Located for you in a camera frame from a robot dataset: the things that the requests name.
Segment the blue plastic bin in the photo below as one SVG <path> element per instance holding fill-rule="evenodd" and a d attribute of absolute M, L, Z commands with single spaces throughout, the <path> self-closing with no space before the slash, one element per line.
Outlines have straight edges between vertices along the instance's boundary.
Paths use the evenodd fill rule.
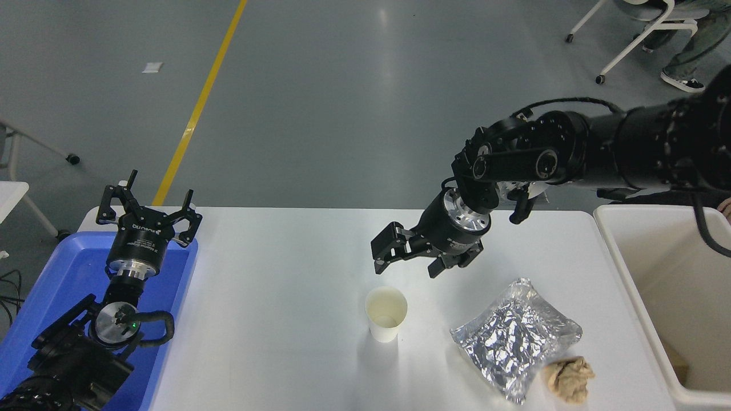
<path fill-rule="evenodd" d="M 76 233 L 56 247 L 0 344 L 0 397 L 32 374 L 27 368 L 28 360 L 36 352 L 31 342 L 41 331 L 89 293 L 96 295 L 97 302 L 102 300 L 109 285 L 104 268 L 114 236 L 109 232 Z M 165 310 L 177 315 L 197 250 L 196 241 L 185 249 L 170 242 L 160 273 L 147 280 L 140 311 Z M 145 323 L 141 330 L 146 339 L 164 334 L 161 323 Z M 132 353 L 128 361 L 135 370 L 104 411 L 145 411 L 150 407 L 169 344 L 137 348 Z"/>

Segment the caster wheel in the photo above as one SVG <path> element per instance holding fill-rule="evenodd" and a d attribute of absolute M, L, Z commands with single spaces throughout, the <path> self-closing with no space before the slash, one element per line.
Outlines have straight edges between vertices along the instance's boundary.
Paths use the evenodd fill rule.
<path fill-rule="evenodd" d="M 64 240 L 64 238 L 68 237 L 69 235 L 71 235 L 71 232 L 70 231 L 68 231 L 68 230 L 59 230 L 58 231 L 58 235 L 56 236 L 56 240 L 58 240 L 58 242 L 60 243 L 60 242 L 62 242 Z"/>
<path fill-rule="evenodd" d="M 81 162 L 81 158 L 79 158 L 76 154 L 71 153 L 66 157 L 66 161 L 70 162 L 71 165 L 77 165 Z"/>

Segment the concrete floor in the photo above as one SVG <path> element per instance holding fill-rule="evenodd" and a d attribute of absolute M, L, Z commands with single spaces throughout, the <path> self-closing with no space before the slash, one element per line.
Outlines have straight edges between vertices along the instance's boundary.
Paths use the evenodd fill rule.
<path fill-rule="evenodd" d="M 594 83 L 642 24 L 608 4 L 565 43 L 593 3 L 251 0 L 165 204 L 192 188 L 199 206 L 424 208 L 476 127 L 531 102 L 687 97 L 659 79 L 685 33 Z M 19 178 L 54 224 L 75 230 L 132 168 L 138 200 L 152 201 L 237 5 L 0 2 L 0 118 L 82 159 L 21 148 Z M 141 74 L 149 61 L 162 71 Z M 729 63 L 726 41 L 698 77 Z M 541 208 L 604 202 L 564 187 L 548 197 Z M 26 295 L 55 245 L 21 203 L 0 225 L 0 271 L 22 270 Z"/>

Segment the white tabletop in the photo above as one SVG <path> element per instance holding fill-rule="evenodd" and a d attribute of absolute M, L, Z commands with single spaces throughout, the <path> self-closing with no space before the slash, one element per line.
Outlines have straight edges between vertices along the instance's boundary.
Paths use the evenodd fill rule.
<path fill-rule="evenodd" d="M 0 181 L 0 222 L 15 208 L 28 191 L 28 183 L 22 181 Z"/>
<path fill-rule="evenodd" d="M 171 211 L 174 208 L 163 208 Z M 672 410 L 648 343 L 594 220 L 494 211 L 485 251 L 429 279 L 428 259 L 374 274 L 371 239 L 420 211 L 204 208 L 200 248 L 151 410 Z M 80 230 L 109 230 L 89 212 Z M 525 276 L 583 327 L 567 355 L 596 378 L 580 407 L 538 379 L 516 406 L 482 380 L 450 328 Z M 164 281 L 163 276 L 150 281 Z M 394 342 L 368 332 L 364 299 L 388 284 L 409 313 Z"/>

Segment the jeans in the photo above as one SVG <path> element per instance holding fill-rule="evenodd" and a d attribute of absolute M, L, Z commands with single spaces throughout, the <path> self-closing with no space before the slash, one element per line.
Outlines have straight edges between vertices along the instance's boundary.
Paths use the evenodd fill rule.
<path fill-rule="evenodd" d="M 693 77 L 700 59 L 710 53 L 731 31 L 731 0 L 686 0 L 678 2 L 676 9 L 708 9 L 711 12 L 698 20 L 698 32 L 691 37 L 683 51 L 676 54 L 665 66 L 665 74 L 681 80 Z M 644 46 L 656 49 L 667 43 L 676 30 L 658 30 L 650 33 Z"/>

